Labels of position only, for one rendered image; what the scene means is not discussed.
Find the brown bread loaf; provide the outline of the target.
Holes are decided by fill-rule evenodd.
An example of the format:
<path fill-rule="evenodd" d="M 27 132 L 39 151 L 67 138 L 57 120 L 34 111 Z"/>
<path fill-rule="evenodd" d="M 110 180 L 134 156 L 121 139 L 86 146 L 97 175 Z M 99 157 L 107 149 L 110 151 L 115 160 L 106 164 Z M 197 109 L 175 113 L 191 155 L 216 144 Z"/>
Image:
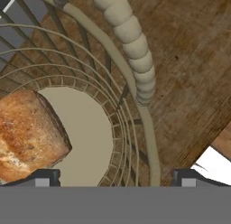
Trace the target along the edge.
<path fill-rule="evenodd" d="M 51 168 L 71 150 L 59 116 L 42 94 L 23 89 L 0 99 L 0 183 Z"/>

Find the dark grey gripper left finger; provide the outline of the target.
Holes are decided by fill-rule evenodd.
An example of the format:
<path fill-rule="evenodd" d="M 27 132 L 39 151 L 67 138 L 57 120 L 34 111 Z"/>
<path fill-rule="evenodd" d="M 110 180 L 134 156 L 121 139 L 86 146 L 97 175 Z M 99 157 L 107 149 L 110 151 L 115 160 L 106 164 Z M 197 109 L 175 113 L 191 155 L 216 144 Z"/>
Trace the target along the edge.
<path fill-rule="evenodd" d="M 60 187 L 59 169 L 39 169 L 28 177 L 6 183 L 5 186 L 24 186 L 24 187 Z"/>

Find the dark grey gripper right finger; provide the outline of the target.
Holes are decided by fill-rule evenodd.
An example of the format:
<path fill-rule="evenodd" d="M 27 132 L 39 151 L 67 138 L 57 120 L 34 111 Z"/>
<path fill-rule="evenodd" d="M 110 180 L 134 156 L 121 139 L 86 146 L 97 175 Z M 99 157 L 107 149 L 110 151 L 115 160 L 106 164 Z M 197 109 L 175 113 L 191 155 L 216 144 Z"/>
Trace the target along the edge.
<path fill-rule="evenodd" d="M 176 187 L 228 187 L 228 184 L 208 179 L 193 169 L 174 170 L 171 185 Z"/>

